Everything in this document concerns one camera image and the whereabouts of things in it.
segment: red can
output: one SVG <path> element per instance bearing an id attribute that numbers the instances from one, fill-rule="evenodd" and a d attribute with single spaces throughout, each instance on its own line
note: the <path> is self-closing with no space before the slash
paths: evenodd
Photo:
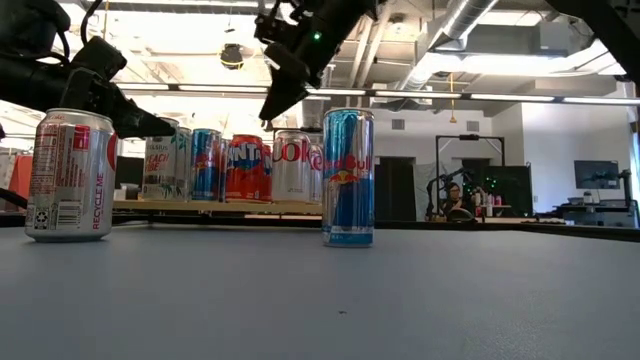
<path id="1" fill-rule="evenodd" d="M 264 164 L 262 139 L 255 135 L 234 135 L 227 163 L 227 202 L 263 202 Z"/>
<path id="2" fill-rule="evenodd" d="M 271 157 L 271 147 L 269 145 L 263 145 L 262 147 L 262 164 L 264 168 L 264 178 L 262 179 L 262 194 L 261 198 L 264 202 L 271 202 L 271 174 L 273 170 L 273 158 Z"/>

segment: pipe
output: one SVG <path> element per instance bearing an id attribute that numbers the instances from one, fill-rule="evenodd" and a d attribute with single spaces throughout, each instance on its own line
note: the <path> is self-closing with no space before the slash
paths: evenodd
<path id="1" fill-rule="evenodd" d="M 355 59 L 353 59 L 353 65 L 351 65 L 351 73 L 349 74 L 349 82 L 347 83 L 348 88 L 353 87 L 356 81 L 356 76 L 358 75 L 358 70 L 360 69 L 360 62 L 362 62 L 364 51 L 366 50 L 367 43 L 369 42 L 371 28 L 373 27 L 373 20 L 370 17 L 366 16 L 362 21 L 364 21 L 364 29 L 362 30 L 362 35 L 360 35 L 360 41 L 358 41 L 356 57 Z"/>
<path id="2" fill-rule="evenodd" d="M 369 46 L 369 52 L 367 53 L 367 60 L 364 63 L 364 67 L 360 72 L 360 76 L 358 77 L 358 81 L 356 82 L 357 87 L 361 88 L 364 86 L 364 82 L 367 81 L 367 76 L 369 76 L 369 70 L 371 70 L 371 65 L 373 65 L 373 59 L 376 57 L 376 53 L 378 52 L 378 47 L 380 47 L 380 42 L 382 41 L 382 36 L 385 33 L 387 28 L 387 23 L 389 22 L 389 18 L 391 17 L 391 4 L 387 4 L 380 14 L 378 21 L 378 29 L 376 30 L 376 34 L 373 37 L 373 41 L 371 41 L 371 45 Z"/>
<path id="3" fill-rule="evenodd" d="M 428 69 L 429 51 L 448 43 L 451 40 L 459 39 L 469 35 L 476 27 L 480 18 L 489 12 L 498 0 L 452 0 L 447 6 L 447 13 L 444 15 L 442 26 L 431 40 L 427 53 L 416 63 L 416 66 L 409 72 L 407 77 L 400 83 L 398 90 L 417 91 L 431 78 Z"/>

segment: ceiling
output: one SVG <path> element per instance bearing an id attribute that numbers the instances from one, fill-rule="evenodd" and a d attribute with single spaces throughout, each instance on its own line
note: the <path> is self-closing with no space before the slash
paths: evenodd
<path id="1" fill-rule="evenodd" d="M 73 55 L 82 47 L 79 28 L 84 11 L 91 2 L 58 2 L 62 3 L 72 18 L 72 28 L 67 38 Z M 373 84 L 387 84 L 404 79 L 416 63 L 416 40 L 426 30 L 427 22 L 445 13 L 447 3 L 447 0 L 390 0 L 386 6 L 391 7 L 391 20 L 382 26 L 379 47 L 375 49 L 374 39 L 380 24 L 372 25 L 369 38 L 366 39 L 368 47 L 360 71 L 365 68 L 369 50 L 375 51 L 375 57 L 372 57 L 370 71 L 364 74 L 363 86 L 371 87 Z M 258 11 L 256 4 L 256 1 L 248 0 L 111 0 L 109 11 L 105 11 L 103 4 L 90 19 L 89 31 L 94 36 L 104 36 L 127 58 L 128 66 L 118 73 L 114 79 L 116 82 L 269 85 L 270 75 L 262 54 L 264 46 L 253 38 L 254 19 Z M 552 15 L 554 13 L 545 1 L 501 0 L 483 18 L 481 24 L 504 25 L 505 28 L 514 28 L 514 25 L 534 26 L 543 17 L 549 19 Z M 364 26 L 365 21 L 362 20 L 334 58 L 334 70 L 329 84 L 331 87 L 347 86 L 350 76 L 353 76 L 353 62 L 362 33 L 365 32 Z M 242 46 L 245 65 L 241 70 L 231 71 L 220 63 L 220 53 L 227 43 Z M 59 40 L 54 46 L 61 52 Z M 449 91 L 452 78 L 437 75 L 432 76 L 427 85 L 434 90 Z M 555 81 L 559 93 L 604 95 L 610 92 L 610 86 L 601 86 L 603 78 L 604 85 L 607 85 L 606 82 L 613 82 L 610 77 L 589 75 L 575 79 L 547 79 L 545 86 L 553 89 Z M 540 91 L 540 87 L 536 87 L 539 84 L 537 81 L 534 77 L 460 72 L 453 74 L 453 89 L 532 93 Z M 254 124 L 259 126 L 256 118 L 259 102 L 249 104 L 227 99 L 189 100 L 184 97 L 150 95 L 136 95 L 134 100 L 148 111 L 176 117 L 192 127 L 211 122 L 217 127 L 224 126 L 227 114 L 231 112 L 235 112 L 236 117 L 247 119 L 244 127 L 253 129 Z M 442 106 L 449 106 L 446 101 L 436 102 L 440 103 Z M 494 109 L 493 112 L 499 109 L 494 104 L 482 102 L 469 102 L 463 106 L 489 113 L 492 112 L 491 109 Z M 0 103 L 0 114 L 5 112 L 0 116 L 12 118 L 12 132 L 28 132 L 29 125 L 33 128 L 36 124 L 33 119 L 41 114 L 21 110 L 11 115 L 15 108 Z M 293 121 L 292 125 L 295 126 L 295 115 L 299 111 L 294 108 L 279 121 L 285 125 Z"/>

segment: barcode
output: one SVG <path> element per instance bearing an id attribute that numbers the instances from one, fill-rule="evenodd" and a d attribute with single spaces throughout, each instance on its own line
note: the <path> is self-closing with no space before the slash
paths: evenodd
<path id="1" fill-rule="evenodd" d="M 80 204 L 63 205 L 58 208 L 58 226 L 75 226 L 80 223 L 82 209 Z"/>

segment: black door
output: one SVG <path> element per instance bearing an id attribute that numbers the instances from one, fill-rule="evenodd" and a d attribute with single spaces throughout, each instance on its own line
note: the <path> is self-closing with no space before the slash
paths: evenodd
<path id="1" fill-rule="evenodd" d="M 376 221 L 416 221 L 415 158 L 381 157 L 376 165 Z"/>

